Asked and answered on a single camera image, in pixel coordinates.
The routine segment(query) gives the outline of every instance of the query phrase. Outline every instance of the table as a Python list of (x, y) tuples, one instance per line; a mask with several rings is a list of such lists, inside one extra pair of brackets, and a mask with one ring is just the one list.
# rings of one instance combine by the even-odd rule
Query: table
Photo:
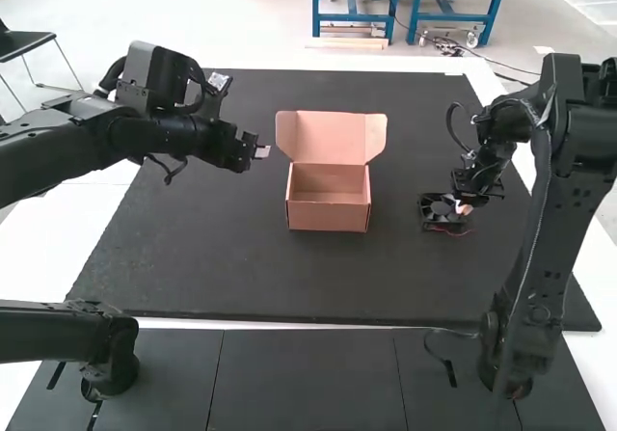
[[(443, 72), (465, 74), (482, 104), (489, 104), (504, 90), (488, 65), (480, 59), (424, 57), (365, 57), (306, 54), (276, 61), (217, 63), (217, 67), (303, 68)], [(513, 159), (521, 178), (530, 188), (535, 177), (529, 147), (521, 147)], [(43, 198), (20, 203), (0, 225), (3, 276), (0, 295), (6, 299), (61, 302), (79, 274), (98, 238), (111, 220), (137, 167), (119, 163), (101, 173), (65, 182)], [(594, 219), (580, 251), (575, 274), (604, 323), (596, 335), (566, 334), (565, 338), (580, 373), (594, 399), (607, 430), (617, 430), (617, 366), (612, 358), (617, 345), (615, 288), (617, 268), (612, 243)], [(272, 328), (271, 324), (191, 320), (141, 320), (142, 327)], [(277, 328), (289, 328), (276, 324)], [(314, 328), (302, 325), (299, 328)], [(39, 363), (2, 365), (0, 377), (0, 429), (9, 422)]]

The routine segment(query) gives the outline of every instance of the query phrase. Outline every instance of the chair leg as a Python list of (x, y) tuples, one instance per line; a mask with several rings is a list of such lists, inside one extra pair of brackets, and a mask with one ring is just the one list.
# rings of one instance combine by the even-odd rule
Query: chair leg
[(37, 83), (32, 77), (32, 72), (30, 72), (30, 69), (28, 68), (28, 63), (26, 62), (26, 58), (23, 55), (21, 56), (21, 61), (23, 62), (23, 65), (26, 67), (26, 71), (28, 71), (28, 77), (30, 78), (30, 82), (32, 82), (32, 84), (36, 86)]
[(17, 98), (17, 95), (15, 95), (15, 92), (13, 92), (13, 89), (11, 89), (11, 86), (9, 85), (9, 83), (4, 79), (4, 77), (2, 76), (2, 74), (0, 74), (0, 79), (2, 79), (2, 82), (4, 82), (4, 85), (7, 86), (7, 89), (9, 89), (9, 92), (11, 93), (11, 95), (13, 96), (13, 98), (15, 99), (15, 101), (19, 104), (19, 106), (21, 107), (21, 109), (23, 110), (24, 113), (27, 113), (26, 111), (26, 107), (23, 106), (23, 103), (21, 103), (21, 100), (19, 98)]
[[(67, 56), (65, 55), (65, 52), (60, 47), (60, 45), (58, 44), (57, 40), (54, 39), (54, 42), (56, 42), (56, 46), (58, 47), (58, 50), (60, 50), (62, 58), (65, 59), (65, 63), (67, 63), (68, 69), (70, 69), (70, 73), (73, 75), (73, 78), (77, 82), (77, 85), (79, 86), (79, 90), (83, 91), (84, 90), (84, 86), (82, 86), (81, 82), (79, 82), (79, 79), (77, 78), (77, 74), (75, 74), (75, 71), (73, 70), (73, 67), (68, 62), (68, 59), (67, 59)], [(42, 88), (42, 89), (53, 89), (53, 90), (56, 90), (56, 91), (63, 91), (63, 92), (75, 92), (74, 89), (67, 89), (66, 87), (50, 86), (48, 84), (42, 84), (41, 82), (35, 82), (34, 78), (32, 77), (32, 72), (30, 71), (30, 68), (28, 67), (28, 63), (26, 62), (26, 59), (25, 59), (25, 57), (23, 55), (21, 56), (21, 60), (23, 61), (24, 66), (26, 66), (26, 71), (28, 71), (28, 77), (30, 77), (30, 82), (32, 82), (35, 86), (37, 86), (39, 88)]]
[(58, 44), (58, 41), (54, 39), (54, 42), (56, 42), (56, 46), (58, 47), (58, 50), (60, 50), (60, 53), (62, 54), (62, 58), (64, 58), (65, 62), (67, 62), (68, 69), (70, 69), (71, 74), (75, 78), (75, 82), (77, 82), (77, 85), (79, 86), (79, 90), (83, 91), (84, 86), (81, 85), (81, 82), (79, 82), (79, 78), (77, 77), (77, 74), (75, 74), (73, 67), (68, 62), (67, 55), (65, 55), (65, 52), (62, 50), (62, 48)]

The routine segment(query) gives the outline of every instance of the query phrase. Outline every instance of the caster wheel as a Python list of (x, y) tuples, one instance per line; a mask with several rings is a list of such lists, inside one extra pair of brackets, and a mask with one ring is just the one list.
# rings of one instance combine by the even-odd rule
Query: caster wheel
[(417, 42), (417, 44), (418, 44), (420, 47), (423, 47), (424, 45), (426, 45), (426, 36), (427, 36), (427, 35), (428, 35), (428, 31), (424, 31), (424, 32), (422, 33), (422, 35), (420, 36), (420, 39), (419, 39), (419, 41)]
[(475, 48), (478, 46), (478, 37), (473, 31), (467, 33), (467, 47)]

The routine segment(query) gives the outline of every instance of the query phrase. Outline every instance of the robotic arm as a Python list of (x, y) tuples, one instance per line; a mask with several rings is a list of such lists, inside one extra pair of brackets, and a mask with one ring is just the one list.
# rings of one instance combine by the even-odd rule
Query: robotic arm
[(530, 141), (535, 156), (523, 244), (482, 317), (478, 360), (496, 400), (522, 398), (534, 376), (550, 369), (568, 280), (617, 176), (617, 60), (582, 65), (578, 56), (551, 54), (539, 82), (497, 98), (472, 123), (480, 148), (466, 153), (465, 167), (451, 176), (460, 205), (502, 196), (499, 178), (517, 143)]
[[(252, 160), (268, 155), (269, 147), (219, 119), (230, 83), (230, 77), (214, 72), (206, 78), (189, 57), (133, 42), (95, 95), (70, 94), (0, 125), (0, 207), (126, 158), (157, 162), (167, 172), (166, 183), (186, 166), (187, 156), (236, 173), (247, 171)], [(115, 102), (107, 100), (113, 90)], [(184, 105), (189, 94), (197, 99)], [(179, 168), (170, 170), (156, 153), (169, 154), (181, 163)], [(82, 394), (99, 402), (136, 380), (138, 331), (135, 319), (99, 303), (0, 301), (0, 364), (60, 361), (48, 386), (52, 389), (65, 362), (79, 362)]]
[[(175, 171), (164, 167), (166, 183), (186, 166), (187, 156), (247, 171), (269, 148), (255, 134), (238, 134), (235, 124), (219, 119), (230, 84), (230, 77), (215, 72), (206, 79), (189, 57), (133, 42), (101, 81), (107, 92), (95, 92), (103, 98), (70, 94), (0, 125), (0, 166), (11, 166), (0, 170), (0, 207), (122, 159), (157, 161), (157, 153), (182, 163)], [(106, 99), (110, 85), (117, 91), (115, 102)], [(197, 88), (199, 98), (182, 105), (187, 87), (189, 93)]]

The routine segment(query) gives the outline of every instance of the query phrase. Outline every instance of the concrete floor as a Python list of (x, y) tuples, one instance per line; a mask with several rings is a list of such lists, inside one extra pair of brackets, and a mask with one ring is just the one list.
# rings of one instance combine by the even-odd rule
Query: concrete floor
[[(409, 20), (411, 1), (400, 1), (397, 16), (403, 23)], [(457, 0), (455, 9), (483, 12), (489, 1)], [(345, 6), (345, 0), (335, 0), (325, 1), (322, 7), (337, 10)], [(383, 12), (387, 7), (388, 1), (382, 0), (362, 3), (360, 10)], [(433, 0), (423, 0), (422, 8), (433, 10)], [(0, 12), (11, 28), (56, 32), (89, 90), (135, 39), (170, 47), (205, 67), (216, 67), (230, 57), (259, 63), (264, 56), (304, 51), (311, 24), (310, 0), (0, 0)], [(408, 46), (405, 35), (404, 28), (397, 25), (393, 46), (371, 53), (437, 54), (432, 47)], [(563, 0), (503, 0), (491, 42), (478, 51), (515, 67), (539, 71), (542, 55), (535, 46), (600, 62), (615, 54), (617, 38)], [(29, 63), (37, 80), (74, 86), (53, 45), (29, 54)], [(524, 73), (494, 68), (533, 80)], [(4, 64), (0, 70), (28, 108), (58, 95), (33, 88), (20, 61)], [(508, 83), (506, 88), (512, 90), (516, 85)], [(20, 114), (6, 89), (0, 89), (0, 114), (8, 121)], [(598, 217), (617, 242), (617, 193), (604, 201)]]

